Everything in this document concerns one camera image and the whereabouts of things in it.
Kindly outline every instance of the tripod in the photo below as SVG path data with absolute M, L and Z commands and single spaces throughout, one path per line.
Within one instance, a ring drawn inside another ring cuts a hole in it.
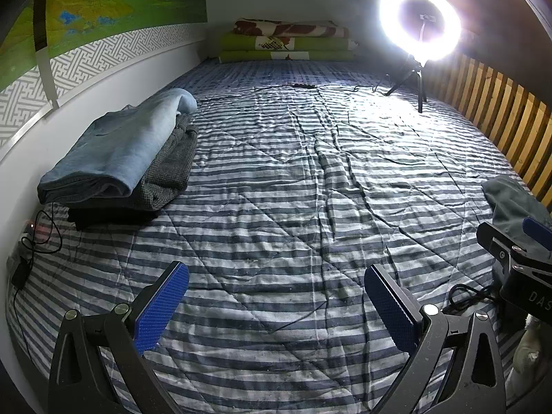
M 416 74 L 418 75 L 418 112 L 422 113 L 423 103 L 427 102 L 426 90 L 423 86 L 422 70 L 423 70 L 423 67 L 420 64 L 420 62 L 418 61 L 414 62 L 412 71 L 409 71 L 407 74 L 405 74 L 404 77 L 397 84 L 391 87 L 391 89 L 385 94 L 385 96 L 391 95 L 391 93 L 393 93 L 395 90 L 401 87 L 401 85 L 404 84 L 410 78 L 410 76 L 412 76 L 413 74 Z

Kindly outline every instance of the gray cloth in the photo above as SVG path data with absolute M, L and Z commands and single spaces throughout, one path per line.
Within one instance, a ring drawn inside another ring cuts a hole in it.
M 76 210 L 79 208 L 129 208 L 140 211 L 157 211 L 172 201 L 182 190 L 186 189 L 193 163 L 198 134 L 190 121 L 191 116 L 189 115 L 177 117 L 175 128 L 129 197 L 110 199 L 93 197 L 82 203 L 67 204 L 71 208 L 72 218 L 81 219 L 81 215 L 89 213 L 83 211 L 79 214 Z M 102 218 L 103 216 L 94 216 L 96 220 L 94 224 L 97 224 L 98 220 Z M 123 224 L 125 218 L 125 216 L 120 217 Z
M 493 208 L 492 224 L 528 252 L 543 259 L 552 258 L 550 251 L 523 232 L 522 223 L 531 217 L 552 228 L 552 218 L 544 205 L 512 178 L 500 175 L 483 185 L 483 192 Z
M 98 118 L 67 155 L 42 176 L 38 185 L 41 204 L 130 196 L 175 128 L 177 114 L 196 109 L 189 92 L 172 89 L 138 107 Z

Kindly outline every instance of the wooden slat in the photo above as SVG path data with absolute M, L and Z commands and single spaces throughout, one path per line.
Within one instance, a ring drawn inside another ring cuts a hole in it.
M 496 120 L 496 115 L 500 109 L 502 98 L 504 97 L 504 89 L 506 88 L 507 79 L 500 72 L 496 74 L 495 88 L 492 91 L 491 101 L 489 102 L 489 108 L 485 114 L 483 125 L 481 126 L 481 132 L 487 137 L 491 134 L 492 127 Z
M 470 59 L 470 65 L 467 68 L 466 84 L 464 85 L 462 98 L 460 99 L 460 104 L 458 105 L 458 110 L 461 113 L 465 112 L 470 101 L 471 91 L 474 87 L 475 72 L 477 71 L 478 65 L 479 62 L 477 62 L 475 59 Z
M 506 154 L 508 147 L 512 143 L 512 137 L 515 134 L 515 129 L 520 122 L 521 109 L 523 108 L 523 106 L 525 106 L 528 95 L 529 93 L 525 91 L 525 89 L 521 87 L 521 85 L 518 85 L 515 92 L 514 104 L 512 105 L 512 109 L 507 115 L 508 119 L 506 121 L 504 131 L 500 135 L 499 143 L 497 145 L 498 149 L 500 149 L 503 154 Z
M 460 53 L 455 53 L 453 57 L 453 62 L 452 62 L 452 72 L 451 72 L 451 76 L 449 77 L 448 85 L 446 86 L 446 92 L 444 97 L 444 101 L 447 104 L 452 103 L 454 89 L 456 88 L 456 82 L 458 81 L 458 78 L 459 78 L 461 61 L 462 61 L 462 55 Z
M 531 188 L 535 197 L 540 201 L 549 191 L 550 178 L 552 177 L 552 156 L 548 156 L 548 161 L 544 166 L 543 172 L 540 174 L 536 184 Z
M 502 98 L 499 111 L 496 114 L 496 120 L 492 126 L 491 134 L 489 135 L 489 140 L 495 145 L 500 139 L 500 134 L 504 130 L 504 125 L 506 124 L 507 117 L 510 114 L 510 109 L 512 109 L 515 88 L 517 88 L 517 84 L 514 84 L 514 81 L 508 78 L 506 81 L 506 88 L 504 88 L 504 97 Z
M 475 74 L 474 88 L 471 91 L 470 104 L 467 105 L 466 113 L 464 114 L 468 120 L 473 120 L 477 105 L 479 104 L 479 98 L 481 98 L 481 92 L 483 91 L 483 84 L 485 81 L 485 73 L 487 66 L 479 63 L 477 66 L 477 73 Z
M 445 70 L 443 61 L 442 60 L 438 61 L 438 65 L 435 73 L 435 82 L 433 83 L 433 88 L 431 89 L 431 93 L 437 99 L 439 99 L 439 90 L 441 89 L 441 84 L 443 82 L 445 72 L 446 70 Z
M 437 92 L 437 99 L 439 101 L 445 101 L 446 88 L 448 88 L 449 82 L 451 81 L 454 69 L 454 60 L 452 55 L 449 55 L 443 59 L 443 68 L 443 75 Z
M 545 197 L 543 197 L 543 200 L 541 201 L 543 205 L 550 211 L 550 205 L 552 204 L 552 185 L 550 188 L 548 188 L 548 191 L 546 192 Z
M 529 135 L 525 141 L 525 145 L 520 156 L 514 163 L 514 170 L 523 179 L 530 165 L 533 163 L 537 150 L 543 141 L 548 120 L 546 119 L 546 104 L 541 102 L 536 110 L 535 120 L 532 127 L 529 129 Z
M 457 109 L 460 106 L 460 98 L 464 92 L 464 85 L 466 84 L 467 69 L 470 64 L 470 58 L 466 55 L 462 55 L 460 60 L 460 71 L 458 73 L 458 80 L 456 81 L 456 87 L 454 89 L 454 95 L 452 97 L 451 106 Z
M 512 144 L 506 152 L 506 158 L 512 165 L 517 162 L 517 159 L 526 144 L 529 132 L 531 131 L 535 121 L 539 105 L 540 101 L 536 99 L 532 93 L 529 93 L 527 96 L 527 102 L 525 103 L 525 109 L 521 115 L 520 124 L 513 135 Z
M 497 73 L 491 67 L 487 68 L 487 75 L 485 76 L 485 82 L 483 84 L 483 92 L 481 92 L 481 98 L 479 98 L 479 104 L 475 112 L 474 126 L 481 127 L 483 123 L 482 115 L 487 113 L 489 104 L 491 102 L 492 91 L 495 88 L 495 80 Z
M 435 79 L 435 64 L 428 62 L 423 68 L 423 85 L 426 93 L 432 95 L 431 88 L 433 87 L 433 81 Z
M 552 147 L 552 118 L 550 117 L 550 108 L 547 107 L 544 113 L 544 121 L 546 123 L 546 129 L 543 134 L 543 138 L 540 141 L 540 145 L 535 153 L 535 157 L 531 161 L 523 180 L 527 186 L 532 189 L 535 186 L 536 181 L 543 172 L 543 168 L 550 157 L 550 149 Z

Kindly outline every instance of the bed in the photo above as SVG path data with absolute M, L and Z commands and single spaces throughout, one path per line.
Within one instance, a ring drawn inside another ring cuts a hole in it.
M 439 307 L 457 283 L 489 284 L 493 258 L 475 237 L 492 218 L 481 183 L 498 174 L 519 180 L 454 109 L 429 99 L 419 114 L 413 92 L 387 98 L 372 92 L 378 80 L 360 63 L 285 60 L 207 61 L 172 82 L 199 105 L 187 190 L 138 230 L 78 232 L 54 204 L 63 247 L 35 258 L 17 296 L 23 331 L 9 290 L 10 328 L 25 350 L 24 333 L 39 371 L 49 374 L 68 309 L 109 311 L 181 260 L 190 288 L 145 357 L 183 412 L 373 408 L 407 355 L 364 292 L 365 268 L 382 263 Z M 49 230 L 42 224 L 38 240 Z M 496 325 L 494 308 L 479 307 Z M 505 372 L 516 340 L 499 335 Z M 125 407 L 137 412 L 102 353 Z

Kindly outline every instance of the blue grip pad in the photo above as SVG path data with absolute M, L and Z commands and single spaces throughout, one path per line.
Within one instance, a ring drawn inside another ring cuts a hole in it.
M 374 267 L 367 268 L 364 273 L 364 289 L 396 347 L 403 352 L 414 353 L 420 343 L 416 323 Z
M 188 268 L 179 263 L 144 308 L 134 327 L 134 346 L 139 354 L 155 348 L 188 289 L 189 281 Z
M 547 226 L 527 217 L 523 220 L 522 227 L 526 235 L 537 241 L 541 246 L 546 247 L 547 250 L 552 251 L 552 231 Z

